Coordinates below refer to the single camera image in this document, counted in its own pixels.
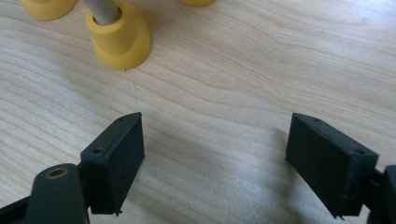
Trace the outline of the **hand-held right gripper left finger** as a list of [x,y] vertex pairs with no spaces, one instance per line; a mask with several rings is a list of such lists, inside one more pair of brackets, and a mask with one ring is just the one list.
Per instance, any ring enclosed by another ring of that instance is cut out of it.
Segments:
[[117,216],[145,158],[142,114],[114,120],[80,158],[92,213]]

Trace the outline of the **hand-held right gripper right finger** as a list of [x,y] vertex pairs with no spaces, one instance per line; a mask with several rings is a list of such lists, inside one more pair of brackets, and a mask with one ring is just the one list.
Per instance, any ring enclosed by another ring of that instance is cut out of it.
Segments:
[[360,213],[361,189],[377,160],[375,152],[325,121],[291,116],[286,161],[334,217]]

